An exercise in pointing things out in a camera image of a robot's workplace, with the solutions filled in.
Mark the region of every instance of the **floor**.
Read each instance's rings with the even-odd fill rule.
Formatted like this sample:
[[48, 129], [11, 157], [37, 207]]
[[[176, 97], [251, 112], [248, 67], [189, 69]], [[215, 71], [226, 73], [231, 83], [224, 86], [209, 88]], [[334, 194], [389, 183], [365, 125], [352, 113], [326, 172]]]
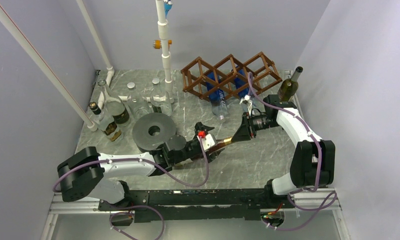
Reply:
[[[99, 78], [105, 78], [106, 71], [101, 71]], [[151, 80], [158, 77], [164, 79], [162, 70], [119, 70], [116, 71], [111, 83], [111, 89], [123, 96], [128, 93], [126, 84], [134, 82], [137, 89], [148, 96], [152, 89]], [[228, 100], [229, 118], [225, 123], [219, 123], [212, 114], [210, 103], [198, 97], [182, 92], [182, 75], [178, 70], [172, 71], [174, 79], [175, 103], [171, 116], [177, 126], [177, 133], [190, 140], [194, 134], [194, 124], [202, 122], [215, 127], [211, 131], [216, 139], [232, 136], [241, 124], [242, 109], [239, 100]], [[270, 82], [267, 77], [261, 81], [262, 86]], [[276, 93], [279, 85], [271, 88], [261, 96]], [[99, 89], [94, 88], [92, 101], [97, 101]], [[106, 154], [138, 154], [141, 153], [132, 139], [132, 127], [135, 121], [123, 129], [125, 138], [120, 142], [110, 142], [99, 131], [91, 132], [83, 126], [76, 152], [88, 146], [95, 146], [98, 152]], [[278, 178], [288, 172], [294, 154], [294, 145], [286, 132], [275, 127], [258, 132], [257, 138], [251, 141], [238, 142], [228, 146], [220, 156], [210, 164], [210, 177], [202, 189], [233, 189], [233, 188], [262, 188], [270, 179]], [[175, 177], [192, 184], [202, 182], [206, 170], [204, 161], [186, 164], [180, 169], [171, 171]], [[166, 175], [145, 177], [126, 176], [119, 178], [129, 184], [133, 190], [169, 190], [189, 189]]]

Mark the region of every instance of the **bottle cap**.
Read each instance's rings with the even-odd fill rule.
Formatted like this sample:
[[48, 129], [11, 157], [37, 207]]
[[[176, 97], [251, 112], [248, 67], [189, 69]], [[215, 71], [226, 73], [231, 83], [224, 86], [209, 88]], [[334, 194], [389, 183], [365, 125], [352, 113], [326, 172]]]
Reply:
[[135, 89], [135, 84], [133, 82], [128, 83], [129, 89]]
[[105, 84], [107, 84], [105, 79], [98, 80], [98, 86], [104, 86]]
[[154, 84], [154, 85], [160, 84], [160, 80], [159, 80], [158, 78], [155, 77], [155, 78], [153, 79], [153, 84]]
[[98, 107], [98, 104], [96, 102], [91, 102], [89, 103], [89, 108], [91, 109], [91, 111], [95, 114], [98, 115], [101, 113], [101, 109]]

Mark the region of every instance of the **blue connector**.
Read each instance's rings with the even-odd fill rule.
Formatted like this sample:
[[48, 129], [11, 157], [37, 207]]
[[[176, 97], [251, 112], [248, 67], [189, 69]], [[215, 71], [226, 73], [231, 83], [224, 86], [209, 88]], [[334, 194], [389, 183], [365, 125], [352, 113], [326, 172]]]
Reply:
[[173, 3], [170, 0], [163, 0], [164, 1], [164, 13], [167, 18], [167, 13], [172, 9]]

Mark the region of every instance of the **gray wall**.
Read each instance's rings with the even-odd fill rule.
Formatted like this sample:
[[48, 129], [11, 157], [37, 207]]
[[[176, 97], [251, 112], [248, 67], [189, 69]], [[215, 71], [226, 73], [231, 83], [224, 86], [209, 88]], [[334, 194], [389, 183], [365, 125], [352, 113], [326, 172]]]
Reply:
[[352, 239], [400, 240], [400, 0], [331, 0], [298, 63]]
[[[85, 108], [94, 67], [56, 1], [1, 4]], [[0, 239], [39, 239], [82, 120], [0, 23]]]
[[[292, 69], [329, 0], [174, 0], [169, 12], [172, 68], [196, 57], [215, 64], [229, 54], [247, 61], [260, 51]], [[60, 0], [97, 69], [101, 56], [74, 0]], [[85, 0], [116, 69], [160, 69], [154, 0]]]

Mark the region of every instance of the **black bottle cap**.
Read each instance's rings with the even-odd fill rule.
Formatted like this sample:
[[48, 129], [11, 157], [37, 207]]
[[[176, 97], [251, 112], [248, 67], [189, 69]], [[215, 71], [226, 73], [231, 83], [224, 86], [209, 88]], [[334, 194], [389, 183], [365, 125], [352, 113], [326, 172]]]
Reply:
[[92, 112], [95, 115], [98, 115], [98, 114], [101, 113], [101, 109], [98, 107], [98, 104], [96, 102], [94, 102], [94, 101], [89, 103], [89, 108], [92, 110]]

